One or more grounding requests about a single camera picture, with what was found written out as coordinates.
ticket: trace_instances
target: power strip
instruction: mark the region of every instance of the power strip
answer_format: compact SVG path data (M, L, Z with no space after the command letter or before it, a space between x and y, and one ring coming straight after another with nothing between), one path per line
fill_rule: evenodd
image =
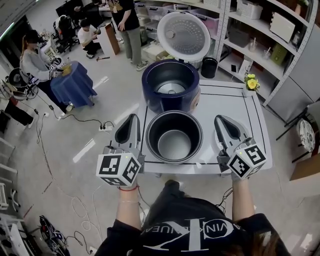
M110 132L112 131L113 127L112 126L106 126L104 129L100 129L99 127L99 132Z

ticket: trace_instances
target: red bracelet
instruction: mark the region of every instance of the red bracelet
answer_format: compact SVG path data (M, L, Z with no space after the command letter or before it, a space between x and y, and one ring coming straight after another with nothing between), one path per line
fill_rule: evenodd
M135 187L135 188L130 189L130 190L125 190L125 189L122 189L121 187L119 187L119 186L118 186L118 189L119 189L119 190L121 190L121 191L125 191L125 192L134 191L134 190L136 190L137 188L139 188L139 185L136 185L136 187Z

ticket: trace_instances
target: white shelving unit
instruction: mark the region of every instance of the white shelving unit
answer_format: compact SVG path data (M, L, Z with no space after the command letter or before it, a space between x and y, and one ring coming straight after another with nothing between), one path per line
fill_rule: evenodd
M293 55L297 55L296 48L292 45L292 43L287 43L285 40L277 36L276 34L270 31L270 24L262 19L249 19L247 17L241 16L237 14L235 11L229 13L229 17L236 19L242 23L249 25L250 27L259 30L264 33L266 36L272 38L274 41L282 45Z
M310 16L308 18L309 20L306 20L302 18L300 15L298 15L297 13L295 13L292 9L288 8L284 4L278 2L277 0L265 0L277 7L280 7L281 9L286 11L288 14L292 15L297 20L298 23L302 23L303 26L306 28L302 43L300 44L300 47L297 50L292 45L291 42L287 43L282 38L272 33L270 31L269 22L261 19L249 19L247 17L237 14L237 12L235 11L231 12L230 11L231 0L221 0L220 8L210 4L204 4L203 2L190 3L190 2L180 1L180 0L162 0L162 1L145 0L145 1L158 1L158 2L168 2L168 3L174 3L174 4L184 4L184 5L189 5L189 6L202 8L212 12L219 13L219 25L218 25L217 35L214 38L215 49L214 49L213 57L219 63L218 66L220 68L229 72L231 75L233 75L234 77L238 78L241 81L243 81L244 78L241 75L231 71L232 62L234 63L241 62L242 61L241 58L233 54L233 55L229 55L227 58L225 58L223 61L220 62L224 45L227 45L237 50L238 52L248 56L254 62L262 66L265 69L263 72L261 72L260 70L256 69L253 66L250 70L250 73L256 74L256 76L259 79L259 83L261 84L258 94L260 94L265 99L263 106L266 106L270 102L270 100L273 98L273 96L277 93L277 91L281 88L281 86L286 81L289 74L295 67L297 61L299 60L309 40L313 25L315 23L317 9L318 9L318 1L310 0L309 7L311 8L311 11L310 11ZM229 39L225 39L227 34L229 18L233 18L237 21L247 24L248 26L262 32L263 34L270 37L275 42L279 43L284 48L286 48L288 52L293 55L293 60L291 61L288 68L285 70L284 66L279 66L270 59L269 60L263 59L262 56L263 56L264 50L266 49L261 45L257 47L255 52L251 52L249 51L248 45L242 48L230 42ZM276 87L272 90L272 88L274 87L275 79L278 79L278 83Z
M264 67L266 70L268 70L272 75L274 75L279 80L282 79L284 75L285 68L283 66L279 66L275 64L271 59L263 59L263 55L265 54L264 50L268 50L267 48L263 47L262 45L258 45L255 49L255 51L249 51L249 45L242 48L232 42L229 41L229 39L225 39L223 41L224 44L227 46L230 46L231 48L237 50L238 52L248 56L250 59L252 59L254 62L258 63L262 67Z
M239 74L237 72L231 71L231 65L236 65L236 67L240 68L242 61L243 61L243 58L231 53L230 55L228 55L226 58L224 58L222 61L219 62L218 67L227 71L228 73L233 75L235 78L243 82L245 79L244 74ZM258 94L264 99L267 99L271 93L272 86L276 78L272 76L269 72L261 71L257 69L255 66L251 67L250 73L253 73L258 77L258 82L260 84Z

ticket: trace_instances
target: jacket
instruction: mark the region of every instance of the jacket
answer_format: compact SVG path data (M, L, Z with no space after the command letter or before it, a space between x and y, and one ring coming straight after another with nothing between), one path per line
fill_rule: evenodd
M51 63L49 57L39 48L38 53L26 49L20 59L20 69L24 74L34 76L41 83L50 80L49 66Z

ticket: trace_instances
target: white shoe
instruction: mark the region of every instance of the white shoe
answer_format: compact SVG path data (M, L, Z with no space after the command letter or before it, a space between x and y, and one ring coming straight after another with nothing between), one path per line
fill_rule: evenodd
M69 104L66 108L65 111L70 112L74 108L74 105Z
M28 128L29 128L29 129L32 127L32 125L34 124L34 122L35 122L35 118L33 117L32 122L28 125Z
M86 56L89 58L89 59L93 59L95 56L93 54L86 54Z
M148 61L142 61L140 65L136 65L136 71L141 71L149 66Z

